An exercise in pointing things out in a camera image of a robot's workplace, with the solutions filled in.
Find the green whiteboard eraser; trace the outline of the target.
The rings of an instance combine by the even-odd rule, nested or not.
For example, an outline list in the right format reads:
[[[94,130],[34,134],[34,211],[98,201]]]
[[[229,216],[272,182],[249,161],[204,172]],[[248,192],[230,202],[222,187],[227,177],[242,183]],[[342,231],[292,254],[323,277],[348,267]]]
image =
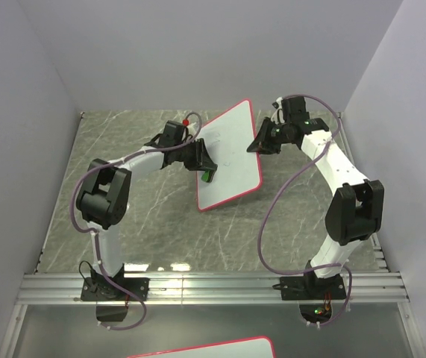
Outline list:
[[[205,183],[211,183],[213,180],[215,172],[214,171],[205,171],[201,176],[201,180]]]

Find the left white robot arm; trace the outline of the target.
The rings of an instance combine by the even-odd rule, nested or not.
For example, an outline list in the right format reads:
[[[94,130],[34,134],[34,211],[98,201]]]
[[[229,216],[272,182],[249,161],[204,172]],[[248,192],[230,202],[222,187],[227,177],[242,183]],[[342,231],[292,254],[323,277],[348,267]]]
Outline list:
[[[74,188],[69,212],[74,228],[91,235],[93,263],[90,277],[84,280],[88,293],[100,294],[104,301],[138,294],[128,286],[119,234],[115,232],[123,219],[134,175],[141,178],[179,162],[191,172],[203,172],[210,183],[218,169],[210,158],[203,139],[181,134],[177,139],[158,134],[139,151],[121,159],[95,159]]]

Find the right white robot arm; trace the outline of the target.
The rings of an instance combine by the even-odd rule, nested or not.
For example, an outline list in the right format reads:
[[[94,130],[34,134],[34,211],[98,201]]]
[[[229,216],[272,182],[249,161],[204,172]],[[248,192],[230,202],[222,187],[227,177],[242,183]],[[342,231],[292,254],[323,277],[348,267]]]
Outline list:
[[[325,215],[327,236],[307,264],[303,280],[305,293],[311,298],[320,298],[354,250],[380,230],[384,187],[379,180],[369,180],[354,166],[322,119],[279,124],[266,117],[247,152],[278,154],[281,146],[289,143],[297,145],[310,158],[299,172],[315,166],[333,195]]]

